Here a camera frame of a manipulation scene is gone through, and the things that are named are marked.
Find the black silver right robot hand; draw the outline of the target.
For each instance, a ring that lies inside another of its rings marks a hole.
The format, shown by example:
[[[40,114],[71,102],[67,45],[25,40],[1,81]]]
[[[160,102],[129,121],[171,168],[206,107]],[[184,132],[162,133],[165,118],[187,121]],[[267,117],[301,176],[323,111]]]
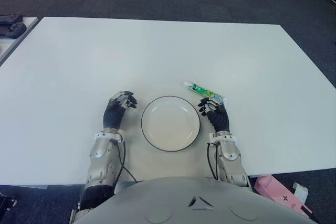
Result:
[[[203,98],[198,104],[199,112],[202,116],[206,116],[215,132],[227,131],[229,129],[229,117],[223,101],[216,98]]]

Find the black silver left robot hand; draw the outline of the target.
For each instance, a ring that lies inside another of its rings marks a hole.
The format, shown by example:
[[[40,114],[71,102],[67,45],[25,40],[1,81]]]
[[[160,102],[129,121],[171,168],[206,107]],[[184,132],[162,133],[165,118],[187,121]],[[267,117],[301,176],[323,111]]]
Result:
[[[137,100],[131,91],[121,91],[111,97],[103,115],[103,128],[120,129],[125,111],[136,108]]]

